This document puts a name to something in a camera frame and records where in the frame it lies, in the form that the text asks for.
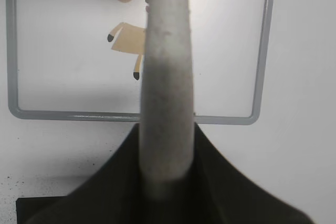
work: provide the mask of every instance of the gray frame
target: gray frame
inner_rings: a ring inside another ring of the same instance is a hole
[[[251,125],[260,116],[261,97],[264,86],[265,67],[268,49],[269,32],[272,18],[273,0],[265,0],[264,14],[261,27],[259,56],[256,73],[253,109],[249,117],[230,116],[195,116],[199,124],[231,124]],[[8,74],[8,107],[10,112],[20,119],[32,120],[72,120],[72,121],[110,121],[138,122],[140,114],[109,113],[109,112],[70,112],[70,111],[30,111],[22,110],[18,104],[17,76],[17,27],[16,0],[6,0],[7,17],[7,74]]]

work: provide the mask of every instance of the cartoon leg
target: cartoon leg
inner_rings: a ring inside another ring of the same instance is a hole
[[[134,67],[133,76],[136,80],[140,79],[140,67],[143,55],[139,55]]]

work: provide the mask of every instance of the cartoon arm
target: cartoon arm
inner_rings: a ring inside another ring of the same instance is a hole
[[[119,25],[117,25],[117,26],[116,26],[116,27],[109,33],[109,35],[107,36],[107,41],[108,41],[108,42],[112,42],[112,41],[113,41],[113,39],[114,39],[116,33],[117,33],[120,29],[123,28],[124,24],[125,24],[124,22],[121,22]]]

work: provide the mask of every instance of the black foam base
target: black foam base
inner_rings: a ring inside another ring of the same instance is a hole
[[[110,160],[69,196],[18,199],[17,223],[313,223],[303,212],[241,174],[217,151],[198,125],[195,125],[194,163],[180,210],[176,211],[170,202],[147,202],[141,194],[138,133],[139,125],[136,125]],[[162,214],[149,216],[148,212]]]

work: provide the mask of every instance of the gray rod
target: gray rod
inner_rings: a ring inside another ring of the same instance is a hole
[[[193,161],[188,0],[150,0],[141,92],[140,170],[147,196],[174,194]]]

